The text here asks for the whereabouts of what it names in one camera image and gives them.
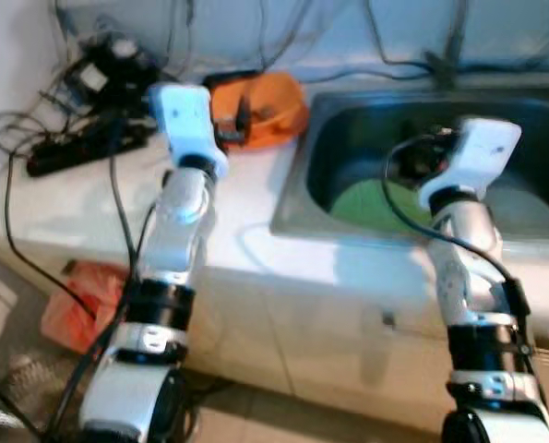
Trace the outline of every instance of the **tile floor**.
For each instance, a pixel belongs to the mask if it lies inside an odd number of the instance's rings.
[[[195,443],[437,443],[437,436],[247,386],[213,394]]]

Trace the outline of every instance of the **cabinet door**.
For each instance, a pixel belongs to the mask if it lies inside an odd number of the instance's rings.
[[[268,303],[298,397],[439,431],[454,406],[445,341],[394,330],[363,297],[278,293]]]
[[[266,309],[264,279],[218,269],[201,274],[186,366],[291,393]]]
[[[42,253],[38,254],[34,252],[29,252],[27,255],[32,262],[47,271],[53,277],[60,281],[65,281],[63,269],[66,267],[70,258]],[[41,274],[36,272],[34,269],[31,269],[26,263],[16,257],[9,248],[0,248],[0,260],[18,275],[36,286],[44,294],[50,295],[51,293],[59,290],[54,283],[51,283],[45,279]]]

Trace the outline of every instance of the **white wall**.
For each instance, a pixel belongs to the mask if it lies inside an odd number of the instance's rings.
[[[164,54],[172,0],[67,0],[77,27],[92,31],[100,14],[116,19],[158,54]],[[185,1],[177,3],[173,21],[176,47],[173,65],[185,53]],[[442,52],[452,22],[454,0],[370,0],[394,59],[419,58],[423,50]],[[260,29],[259,0],[196,0],[194,25],[196,63],[230,65],[246,61],[257,66]],[[268,11],[267,48],[276,52],[298,0],[265,0]],[[507,61],[531,54],[549,31],[549,0],[471,0],[467,60]],[[298,37],[298,43],[279,66],[310,68],[378,63],[363,13],[362,0],[315,0]],[[313,45],[318,33],[325,31]]]
[[[0,0],[0,111],[22,109],[51,81],[57,52],[44,0]]]
[[[40,334],[47,297],[0,261],[0,378],[14,356],[52,349]]]

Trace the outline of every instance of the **sticker label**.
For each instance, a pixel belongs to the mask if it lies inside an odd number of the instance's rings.
[[[106,83],[108,83],[108,78],[93,64],[87,65],[85,69],[81,71],[79,77],[88,88],[95,90],[96,92],[100,92]]]

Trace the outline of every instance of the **black joint band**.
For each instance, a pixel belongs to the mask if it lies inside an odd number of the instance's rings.
[[[138,296],[129,302],[126,321],[187,330],[194,295],[194,291],[184,286],[144,280]]]
[[[507,303],[510,306],[512,315],[518,318],[526,318],[531,314],[531,307],[526,299],[520,280],[506,280],[502,283],[502,289],[506,295]]]
[[[430,197],[430,210],[432,215],[435,216],[438,212],[444,209],[446,206],[456,203],[457,201],[479,201],[477,196],[472,192],[462,191],[457,187],[446,187],[436,191]]]
[[[526,373],[525,356],[531,353],[517,329],[509,325],[450,327],[448,347],[457,371]]]
[[[185,155],[180,160],[179,166],[181,168],[199,169],[200,171],[204,171],[210,177],[213,183],[216,183],[217,181],[214,162],[201,155],[196,155],[196,154]]]

